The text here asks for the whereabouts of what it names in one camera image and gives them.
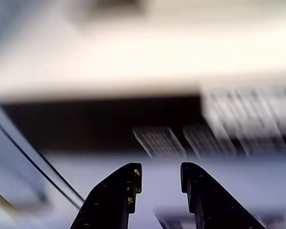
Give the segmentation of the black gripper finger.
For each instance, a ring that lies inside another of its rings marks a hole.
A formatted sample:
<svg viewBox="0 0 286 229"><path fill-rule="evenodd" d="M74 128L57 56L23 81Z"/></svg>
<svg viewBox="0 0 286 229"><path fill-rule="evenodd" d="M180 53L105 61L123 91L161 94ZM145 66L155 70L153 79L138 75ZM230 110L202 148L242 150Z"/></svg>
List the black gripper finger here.
<svg viewBox="0 0 286 229"><path fill-rule="evenodd" d="M181 164L181 190L197 229L263 229L219 182L195 163Z"/></svg>
<svg viewBox="0 0 286 229"><path fill-rule="evenodd" d="M72 229L126 229L142 191L142 165L128 163L112 172L89 193Z"/></svg>

